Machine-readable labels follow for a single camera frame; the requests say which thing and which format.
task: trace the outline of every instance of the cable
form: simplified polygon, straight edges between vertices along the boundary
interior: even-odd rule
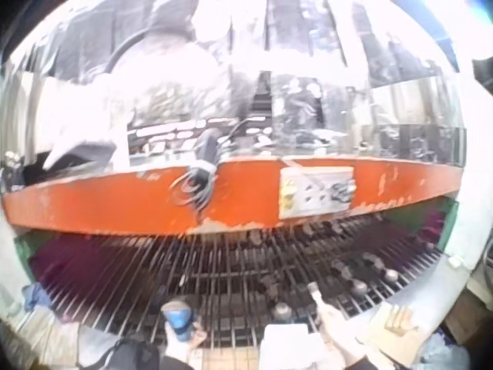
[[[490,236],[488,239],[488,242],[486,244],[485,251],[483,252],[483,258],[481,259],[481,263],[483,265],[483,274],[485,276],[485,282],[486,286],[488,287],[490,293],[493,294],[493,278],[491,275],[488,273],[488,255],[491,251],[491,248],[493,247],[493,237]]]
[[[124,42],[122,42],[118,48],[113,52],[113,54],[109,57],[108,63],[106,63],[106,67],[104,72],[105,73],[111,73],[113,71],[113,68],[115,68],[116,63],[122,58],[122,56],[130,50],[130,48],[146,37],[147,32],[150,31],[155,31],[155,32],[161,32],[163,34],[167,35],[178,35],[180,37],[183,37],[184,39],[188,41],[192,41],[192,36],[188,35],[186,32],[183,32],[179,29],[170,29],[170,28],[163,28],[163,27],[153,27],[151,29],[143,29],[141,31],[138,31],[137,33],[134,33],[128,39],[126,39]]]
[[[221,145],[224,145],[224,143],[227,143],[229,140],[231,140],[231,138],[233,137],[233,135],[236,133],[236,131],[244,124],[248,122],[248,118],[246,119],[242,119],[241,121],[239,121],[230,131],[230,133],[228,133],[228,136],[226,136],[226,139],[222,142]]]
[[[113,68],[115,68],[116,63],[122,58],[123,54],[129,51],[129,49],[144,40],[148,29],[143,29],[142,31],[138,31],[134,33],[127,40],[122,42],[120,46],[113,52],[113,54],[109,57],[109,61],[105,67],[105,73],[113,72]]]
[[[175,205],[190,205],[198,216],[207,207],[213,195],[220,158],[220,134],[218,129],[206,129],[200,135],[194,147],[196,160],[169,186]],[[177,190],[185,197],[178,197]]]

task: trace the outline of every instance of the peeling paint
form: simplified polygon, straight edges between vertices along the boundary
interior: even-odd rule
[[[384,173],[382,176],[380,176],[380,183],[378,183],[378,196],[384,193],[386,182],[387,182],[387,174]]]
[[[197,227],[190,227],[186,230],[185,234],[209,234],[209,233],[222,233],[230,231],[245,231],[252,229],[262,229],[264,224],[257,222],[249,222],[248,224],[240,224],[236,226],[229,226],[221,221],[211,220],[206,217],[202,224]]]
[[[151,173],[148,177],[146,177],[146,181],[157,181],[161,178],[161,175],[158,173]]]
[[[387,203],[377,203],[377,204],[366,204],[362,202],[360,205],[356,206],[350,210],[351,215],[355,214],[369,214],[371,212],[377,212],[379,210],[388,210],[389,208],[395,208],[404,203],[404,198],[399,198],[399,200],[391,199]]]

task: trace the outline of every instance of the plastic sheet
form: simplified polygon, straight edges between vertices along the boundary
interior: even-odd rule
[[[274,140],[290,150],[311,146],[315,143],[312,132],[320,128],[320,87],[313,71],[309,29],[300,2],[269,2],[268,22]]]
[[[419,134],[416,154],[400,149],[407,139],[397,126],[463,127],[450,63],[390,2],[81,4],[58,8],[3,66],[3,163],[10,152],[31,165],[55,147],[56,161],[80,143],[111,144],[120,157],[129,156],[129,146],[142,154],[154,143],[187,151],[210,125],[227,135],[234,120],[252,118],[237,133],[249,139],[233,146],[243,152],[255,143],[281,153],[407,153],[447,163],[440,153],[420,154]],[[90,104],[81,103],[88,97]],[[79,104],[87,112],[69,112]],[[127,131],[162,125],[126,142]],[[457,163],[460,156],[445,157]]]

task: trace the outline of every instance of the metal bar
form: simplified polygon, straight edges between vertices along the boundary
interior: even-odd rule
[[[214,335],[215,335],[215,331],[214,331],[214,325],[213,325],[213,319],[214,319],[214,301],[215,301],[215,293],[216,293],[216,277],[214,276],[214,274],[216,273],[216,269],[217,269],[217,242],[216,242],[216,238],[214,238],[213,240],[213,245],[214,245],[214,249],[213,249],[213,253],[212,253],[212,265],[213,265],[213,271],[212,271],[212,277],[210,279],[210,299],[208,301],[209,303],[209,315],[210,315],[210,349],[213,350],[214,349]]]
[[[243,256],[243,251],[244,250],[238,249],[238,254],[240,255],[240,271],[245,271],[245,260]],[[253,346],[256,348],[257,333],[255,332],[255,327],[251,325],[249,320],[249,318],[251,317],[251,307],[250,307],[250,299],[248,298],[247,280],[244,274],[241,275],[241,282],[242,282],[242,284],[240,285],[241,298],[242,298],[243,306],[246,307],[246,313],[245,311],[243,311],[243,322],[245,324],[245,332],[247,332],[248,328],[250,328],[252,333]]]
[[[98,241],[99,241],[99,237],[96,237],[91,243],[90,245],[87,246],[87,248],[80,248],[79,249],[79,253],[77,253],[75,256],[72,256],[72,259],[71,261],[67,264],[67,266],[65,266],[65,268],[62,270],[62,273],[58,276],[58,279],[55,281],[55,283],[53,284],[52,286],[52,289],[49,289],[48,292],[48,295],[51,297],[54,295],[55,293],[55,290],[56,288],[58,288],[57,290],[57,294],[55,297],[52,298],[52,304],[55,304],[60,298],[61,296],[63,296],[63,301],[65,302],[66,300],[66,297],[68,294],[70,294],[70,292],[73,291],[74,289],[74,286],[70,287],[70,285],[73,285],[73,277],[72,275],[68,275],[68,277],[64,277],[63,275],[63,271],[67,271],[69,272],[69,269],[67,268],[69,265],[72,265],[73,263],[75,263],[76,261],[79,261],[79,259],[77,258],[80,254],[82,254],[84,251],[98,245]],[[65,292],[65,289],[67,288],[67,282],[71,283],[69,285],[69,291]]]
[[[111,300],[113,299],[113,297],[115,297],[115,294],[116,292],[118,291],[119,289],[119,286],[121,285],[121,283],[123,282],[123,280],[126,278],[127,274],[131,271],[131,267],[133,266],[133,263],[134,261],[137,260],[137,256],[139,255],[139,252],[142,252],[141,254],[143,254],[143,258],[149,253],[149,249],[147,251],[145,251],[144,248],[139,248],[133,255],[132,257],[132,260],[130,261],[130,263],[128,264],[128,266],[126,267],[126,269],[123,271],[123,274],[120,276],[120,279],[116,282],[116,285],[115,287],[113,287],[112,289],[112,292],[111,294],[108,296],[108,299],[106,299],[106,302],[105,304],[102,306],[102,309],[101,311],[99,311],[99,314],[98,316],[96,317],[96,320],[94,321],[94,323],[92,324],[92,328],[95,328],[97,326],[97,324],[99,323],[99,320],[101,320],[101,317],[102,315],[105,313],[106,309],[108,308],[108,305],[109,303],[111,302]],[[109,284],[112,282],[112,279],[109,280],[107,283],[106,283],[106,286],[109,286]]]
[[[178,249],[176,256],[175,256],[175,261],[173,262],[173,266],[171,267],[171,270],[169,271],[168,281],[166,282],[164,295],[168,294],[169,286],[171,285],[171,281],[173,281],[173,275],[175,274],[176,266],[177,266],[178,261],[180,259],[179,257],[180,257],[180,253],[183,249],[183,245],[185,245],[185,237],[182,237],[181,243],[179,245],[179,249]],[[160,315],[160,314],[158,314],[156,316],[156,321],[154,322],[154,326],[153,326],[153,333],[151,334],[151,343],[154,343],[154,341],[156,340],[157,328],[159,326],[159,322],[161,321],[161,316],[162,315]]]
[[[98,239],[99,238],[95,238],[95,240],[93,240],[92,243],[90,245],[88,245],[86,249],[89,251],[91,248],[94,248],[95,246],[97,246],[99,244],[98,243]],[[73,256],[72,259],[75,260],[75,261],[78,261],[79,260],[75,256]],[[59,289],[58,294],[52,299],[52,306],[55,306],[55,304],[58,302],[58,304],[54,308],[56,311],[59,310],[62,307],[62,305],[65,303],[65,301],[76,290],[77,287],[75,285],[74,280],[75,279],[73,277],[71,277],[71,275],[69,275],[68,277],[66,277],[63,280],[59,278],[60,289]]]
[[[285,259],[284,257],[284,253],[283,251],[280,249],[279,245],[277,244],[277,241],[276,241],[276,238],[274,236],[271,236],[270,239],[272,240],[273,242],[273,245],[274,247],[277,249],[277,252],[279,254],[279,257],[280,259],[282,260],[283,264],[285,266],[288,265],[287,263],[287,260]],[[284,247],[287,249],[288,251],[288,254],[291,256],[291,258],[293,259],[293,262],[295,263],[295,265],[298,267],[298,271],[300,272],[302,278],[304,279],[304,290],[305,292],[307,293],[307,285],[311,282],[309,281],[305,271],[303,270],[303,267],[299,264],[298,260],[296,259],[295,255],[291,253],[291,248],[289,248],[287,246],[287,243],[285,243]],[[297,291],[298,295],[298,300],[301,302],[301,304],[303,305],[303,299],[302,299],[302,295],[303,295],[303,291],[300,289],[300,286],[299,284],[297,283],[296,279],[294,278],[293,274],[291,273],[291,270],[287,269],[287,273],[288,273],[288,276],[289,276],[289,279],[291,281],[291,284],[294,285],[294,289]],[[308,322],[310,323],[310,326],[312,328],[313,331],[317,331],[317,326],[315,325],[314,323],[314,320],[313,318],[311,317],[311,313],[308,311],[307,308],[304,308],[304,311],[306,312],[306,316],[308,318]]]
[[[347,225],[346,230],[349,230],[353,237],[357,236],[357,232],[354,229],[354,226]],[[384,287],[385,290],[387,290],[390,295],[393,295],[395,293],[394,290],[387,284],[387,282],[383,278],[381,278],[377,273],[375,273],[375,271],[373,271],[373,269],[371,267],[367,267],[367,266],[365,266],[364,263],[362,264],[361,262],[360,262],[360,265],[362,265],[362,268],[368,269],[369,272],[371,273],[371,275],[374,277],[374,279],[377,279],[377,281],[380,283],[380,285],[382,287]],[[373,285],[373,289],[375,290],[376,287],[375,287],[374,281],[372,281],[371,283]],[[379,292],[377,292],[377,293],[379,294],[379,298],[381,298],[382,300],[385,300],[385,298],[382,297]]]
[[[233,307],[231,306],[231,294],[232,294],[232,283],[231,283],[231,260],[230,260],[230,246],[229,246],[229,241],[226,239],[226,273],[227,275],[227,281],[226,281],[226,294],[227,294],[227,299],[228,299],[228,308],[230,310],[230,332],[231,332],[231,346],[233,348],[236,347],[236,337],[235,337],[235,332],[234,332],[234,313],[233,313]]]
[[[318,240],[314,241],[313,242],[313,245],[316,245],[319,248],[319,250],[323,250],[324,249],[324,245],[322,245],[322,243],[319,242]],[[325,259],[323,259],[320,255],[319,255],[319,258],[320,258],[321,261],[323,261],[327,274],[329,274],[334,279],[334,282],[338,285],[338,287],[340,288],[340,290],[342,292],[345,292],[347,289],[342,285],[342,283],[339,281],[338,278],[336,278],[335,276],[333,276],[331,267],[329,265],[327,265],[327,262],[325,261]],[[353,305],[353,307],[356,308],[356,310],[357,310],[357,312],[359,314],[361,312],[363,312],[363,310],[361,310],[360,305],[356,302],[356,300],[354,299],[354,297],[352,296],[352,294],[341,293],[341,295],[344,298],[346,298],[346,300],[349,301]]]
[[[105,253],[105,255],[107,256],[107,258],[105,259],[105,262],[109,261],[109,264],[107,264],[105,266],[105,268],[101,271],[101,273],[98,275],[98,282],[102,279],[102,277],[106,274],[106,272],[108,270],[111,269],[111,267],[116,264],[116,262],[118,261],[118,256],[123,252],[123,249],[124,248],[120,248],[117,250],[117,252],[115,253],[115,255],[113,254],[110,254],[110,253]],[[92,288],[89,290],[89,293],[86,295],[85,299],[87,299],[87,296],[89,296],[95,289],[96,289],[96,286],[97,284],[94,284],[92,286]],[[84,285],[84,288],[86,287],[90,287],[89,285],[89,282],[87,284]],[[70,301],[70,303],[67,305],[66,309],[64,310],[63,314],[64,315],[68,315],[69,314],[69,311],[70,311],[70,308],[72,308],[72,306],[75,304],[75,302],[77,301],[77,299],[79,298],[79,292],[77,292],[74,296],[74,298]]]
[[[132,253],[132,248],[133,246],[137,243],[138,241],[138,238],[137,237],[134,237],[134,238],[130,238],[128,239],[128,242],[131,242],[131,241],[134,241],[134,243],[132,243],[132,245],[130,246],[122,246],[122,249],[124,248],[128,248],[128,251],[126,254],[130,254]],[[119,265],[117,268],[115,268],[114,270],[112,270],[112,273],[111,275],[109,276],[109,278],[106,280],[106,284],[103,286],[103,288],[99,291],[96,299],[91,303],[91,305],[89,306],[89,309],[86,311],[86,314],[84,315],[84,317],[82,318],[81,320],[81,324],[85,324],[87,318],[89,317],[89,315],[91,314],[91,311],[92,309],[94,308],[94,306],[96,305],[96,303],[98,302],[98,300],[102,297],[102,294],[104,293],[104,291],[107,289],[107,287],[109,286],[109,283],[111,282],[111,280],[115,277],[116,273],[118,272],[119,268],[123,266],[123,261],[125,259],[122,258],[122,260],[120,261]],[[91,290],[91,292],[89,292],[89,294],[86,295],[86,298],[87,297],[90,297],[90,294],[95,291],[97,288],[99,288],[99,286],[97,284],[95,284],[94,288]],[[74,315],[72,316],[73,318],[76,317],[76,315],[79,313],[79,311],[82,309],[83,305],[86,303],[86,299],[82,300],[82,302],[79,304],[79,306],[77,307],[77,310],[75,310],[75,313]]]
[[[141,269],[141,268],[142,268],[142,266],[144,265],[144,261],[147,259],[147,256],[149,256],[150,251],[153,249],[153,245],[154,245],[154,243],[156,243],[157,241],[158,241],[158,239],[156,238],[156,239],[154,239],[154,240],[150,243],[150,245],[148,245],[147,247],[141,247],[142,249],[144,249],[144,248],[145,248],[145,249],[146,249],[146,252],[144,253],[144,255],[142,256],[142,258],[140,259],[140,262],[139,262],[139,264],[137,265],[137,268],[134,270],[133,275],[132,275],[132,277],[130,278],[130,282],[127,284],[127,286],[126,286],[126,288],[125,288],[125,290],[124,290],[124,292],[123,292],[123,294],[122,294],[122,297],[120,298],[120,300],[119,300],[118,304],[117,304],[117,305],[116,305],[116,307],[114,308],[113,313],[112,313],[111,317],[110,317],[110,318],[109,318],[109,320],[108,320],[108,324],[106,324],[105,332],[109,330],[109,328],[110,328],[111,324],[113,323],[113,320],[115,319],[116,313],[118,312],[118,310],[120,309],[120,307],[122,307],[122,304],[123,304],[123,302],[124,302],[124,301],[125,301],[125,299],[126,299],[126,295],[129,293],[130,288],[133,286],[133,282],[134,282],[134,281],[136,280],[136,278],[137,278],[137,272],[138,272],[138,271],[140,271],[140,269]],[[115,290],[113,291],[113,293],[112,293],[112,294],[115,294],[115,293],[116,293],[117,288],[118,288],[118,286],[122,283],[122,281],[123,281],[123,279],[124,279],[124,277],[125,277],[126,273],[127,273],[127,271],[123,273],[123,276],[120,278],[119,282],[118,282],[118,283],[116,283],[116,288],[115,288]],[[111,298],[112,298],[112,296],[110,295],[110,298],[108,298],[108,302],[107,302],[107,304],[110,302]]]
[[[64,247],[62,248],[62,253],[67,251],[69,247]],[[79,256],[84,250],[82,248],[79,248],[79,252],[77,253],[76,256]],[[65,280],[65,275],[71,271],[70,267],[75,263],[78,262],[79,259],[75,258],[76,256],[73,256],[73,258],[70,260],[69,263],[62,269],[62,271],[59,274],[59,279],[53,281],[48,287],[45,288],[46,292],[48,295],[51,297],[55,292],[54,290],[61,284],[62,281]]]
[[[314,263],[310,263],[306,256],[304,255],[304,248],[306,246],[302,245],[298,239],[296,239],[295,237],[293,237],[293,241],[294,243],[292,244],[293,245],[293,248],[295,249],[296,253],[298,253],[298,255],[300,256],[300,258],[302,259],[302,264],[304,266],[306,266],[308,268],[308,271],[312,271],[312,276],[311,276],[311,281],[319,281],[320,283],[324,284],[326,287],[327,287],[327,291],[330,291],[332,289],[332,287],[329,285],[329,283],[327,282],[327,278],[326,277],[323,277],[321,272],[319,271],[319,269],[317,269],[315,267],[315,264]],[[347,315],[347,312],[344,310],[340,300],[338,297],[333,297],[333,298],[327,298],[327,301],[329,303],[331,303],[332,305],[336,306],[340,311],[343,312],[343,314],[348,318],[349,315]]]
[[[149,273],[151,273],[152,271],[155,270],[155,267],[156,267],[157,262],[158,262],[156,257],[158,257],[159,255],[162,254],[163,248],[164,248],[165,244],[166,244],[166,238],[163,238],[162,241],[161,241],[161,243],[160,243],[160,245],[159,245],[158,251],[154,254],[153,259],[150,261],[149,268],[147,269],[147,271]],[[142,292],[143,292],[143,287],[140,288],[139,293],[133,299],[133,303],[130,306],[130,309],[128,310],[128,312],[126,314],[125,320],[123,320],[123,323],[120,326],[120,330],[118,332],[118,335],[119,336],[122,336],[123,333],[125,332],[126,326],[128,325],[129,319],[132,316],[133,310],[137,306],[137,303],[139,302],[139,299],[142,296]]]
[[[165,244],[168,244],[168,243],[169,243],[169,239],[165,239]],[[156,275],[158,279],[160,279],[162,277],[164,267],[166,266],[166,261],[168,261],[168,258],[171,255],[176,243],[178,243],[178,239],[173,238],[171,243],[167,246],[168,248],[166,250],[166,253],[161,257],[160,262],[158,262],[159,263],[159,270],[158,270],[157,275]],[[150,308],[152,301],[153,301],[153,294],[151,294],[151,297],[147,301],[146,308],[144,308],[144,312],[142,313],[142,315],[140,317],[136,331],[142,330],[143,323],[146,320],[147,314],[149,313],[149,308]]]

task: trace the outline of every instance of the machine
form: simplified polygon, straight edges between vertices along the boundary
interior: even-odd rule
[[[391,2],[66,2],[3,71],[9,289],[81,323],[84,365],[95,338],[165,344],[186,297],[202,366],[243,368],[269,323],[317,331],[311,282],[432,332],[485,245],[490,97]]]

